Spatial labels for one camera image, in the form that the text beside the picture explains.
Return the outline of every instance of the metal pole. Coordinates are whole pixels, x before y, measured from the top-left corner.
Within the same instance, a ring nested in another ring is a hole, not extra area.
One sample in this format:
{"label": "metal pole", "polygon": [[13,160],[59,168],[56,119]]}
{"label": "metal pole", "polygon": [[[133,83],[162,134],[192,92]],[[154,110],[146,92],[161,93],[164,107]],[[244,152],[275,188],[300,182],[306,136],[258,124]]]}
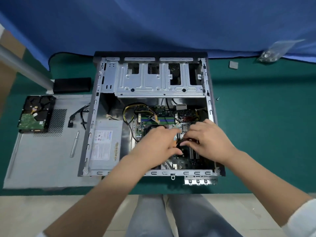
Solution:
{"label": "metal pole", "polygon": [[17,70],[22,75],[25,75],[27,78],[44,87],[45,89],[49,91],[53,90],[54,83],[47,76],[26,64],[17,55],[2,45],[0,45],[0,61],[14,70]]}

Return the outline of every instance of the clear bag of screws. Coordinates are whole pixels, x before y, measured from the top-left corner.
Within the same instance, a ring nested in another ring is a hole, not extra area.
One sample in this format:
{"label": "clear bag of screws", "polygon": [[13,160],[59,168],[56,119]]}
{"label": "clear bag of screws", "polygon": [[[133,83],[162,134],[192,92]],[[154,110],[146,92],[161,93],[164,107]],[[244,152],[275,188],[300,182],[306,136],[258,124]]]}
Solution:
{"label": "clear bag of screws", "polygon": [[277,41],[259,56],[258,61],[275,62],[284,56],[295,45],[295,43],[301,41],[304,40]]}

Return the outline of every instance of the green mat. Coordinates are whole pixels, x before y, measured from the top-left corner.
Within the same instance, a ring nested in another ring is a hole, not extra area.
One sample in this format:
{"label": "green mat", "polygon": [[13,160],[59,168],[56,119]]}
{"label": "green mat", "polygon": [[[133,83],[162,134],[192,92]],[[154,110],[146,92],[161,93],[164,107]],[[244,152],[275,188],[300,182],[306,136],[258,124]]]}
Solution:
{"label": "green mat", "polygon": [[[57,78],[92,77],[92,57],[61,53],[50,60],[51,73],[26,51],[24,61]],[[230,60],[238,70],[228,68]],[[233,144],[259,163],[306,192],[316,192],[315,148],[316,64],[280,59],[273,64],[255,58],[212,59],[211,77],[219,126]],[[17,122],[25,97],[45,90],[17,74],[0,121],[0,181],[6,174]],[[229,170],[217,186],[184,186],[183,178],[144,177],[131,194],[155,193],[249,193]],[[38,189],[1,190],[1,195],[81,195],[90,187],[62,191]]]}

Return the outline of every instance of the leg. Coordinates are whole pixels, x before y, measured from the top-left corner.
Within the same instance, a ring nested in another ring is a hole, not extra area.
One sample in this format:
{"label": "leg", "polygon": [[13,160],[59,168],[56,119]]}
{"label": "leg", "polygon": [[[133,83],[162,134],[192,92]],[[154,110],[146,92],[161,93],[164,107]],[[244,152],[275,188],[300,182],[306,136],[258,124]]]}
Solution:
{"label": "leg", "polygon": [[126,237],[173,237],[162,195],[140,195]]}
{"label": "leg", "polygon": [[202,195],[169,195],[179,237],[241,237]]}

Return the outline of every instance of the hand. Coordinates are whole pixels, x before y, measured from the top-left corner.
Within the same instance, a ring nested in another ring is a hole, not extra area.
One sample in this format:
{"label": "hand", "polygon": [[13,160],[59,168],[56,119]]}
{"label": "hand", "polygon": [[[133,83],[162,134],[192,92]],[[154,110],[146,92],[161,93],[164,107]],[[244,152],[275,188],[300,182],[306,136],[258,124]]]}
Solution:
{"label": "hand", "polygon": [[239,152],[222,129],[209,119],[191,125],[190,130],[183,138],[196,139],[199,141],[199,144],[192,141],[184,141],[180,146],[189,146],[201,156],[224,165],[229,158]]}
{"label": "hand", "polygon": [[178,128],[166,129],[164,126],[151,129],[128,154],[140,160],[147,170],[164,163],[172,155],[182,155],[182,151],[173,147],[174,136],[181,131]]}

